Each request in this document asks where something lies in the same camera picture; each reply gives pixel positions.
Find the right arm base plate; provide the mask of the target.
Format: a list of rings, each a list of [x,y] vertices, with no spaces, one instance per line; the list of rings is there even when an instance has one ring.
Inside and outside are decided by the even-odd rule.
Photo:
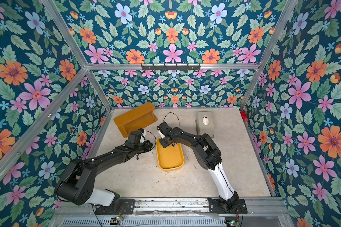
[[[224,200],[218,198],[207,198],[209,204],[209,212],[217,214],[247,214],[247,206],[244,199],[231,198]]]

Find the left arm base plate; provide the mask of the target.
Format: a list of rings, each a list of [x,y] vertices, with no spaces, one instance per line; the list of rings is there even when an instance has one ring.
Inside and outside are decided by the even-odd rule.
[[[134,199],[116,199],[110,206],[97,205],[96,215],[125,215],[132,214],[135,208]]]

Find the yellow plastic storage box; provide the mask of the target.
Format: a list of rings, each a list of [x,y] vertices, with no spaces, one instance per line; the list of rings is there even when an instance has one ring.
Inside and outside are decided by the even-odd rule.
[[[161,137],[156,141],[156,152],[158,159],[158,166],[165,172],[175,171],[184,165],[184,155],[182,147],[179,143],[175,146],[169,145],[164,148],[160,143]]]

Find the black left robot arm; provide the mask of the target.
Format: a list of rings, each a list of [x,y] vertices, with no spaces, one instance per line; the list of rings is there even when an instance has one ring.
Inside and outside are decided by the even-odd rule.
[[[97,175],[113,166],[151,151],[153,144],[146,140],[145,135],[143,129],[133,131],[123,145],[117,146],[103,155],[70,161],[55,188],[55,195],[61,200],[76,205],[89,203],[110,207],[116,200],[117,194],[94,187],[95,179]]]

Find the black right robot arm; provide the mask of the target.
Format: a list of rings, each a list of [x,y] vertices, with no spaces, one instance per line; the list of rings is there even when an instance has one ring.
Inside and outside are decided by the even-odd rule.
[[[237,192],[231,186],[223,169],[221,151],[208,134],[196,135],[179,127],[170,127],[166,122],[157,126],[161,135],[160,144],[163,148],[180,143],[190,147],[202,168],[211,175],[222,204],[233,207],[239,200]]]

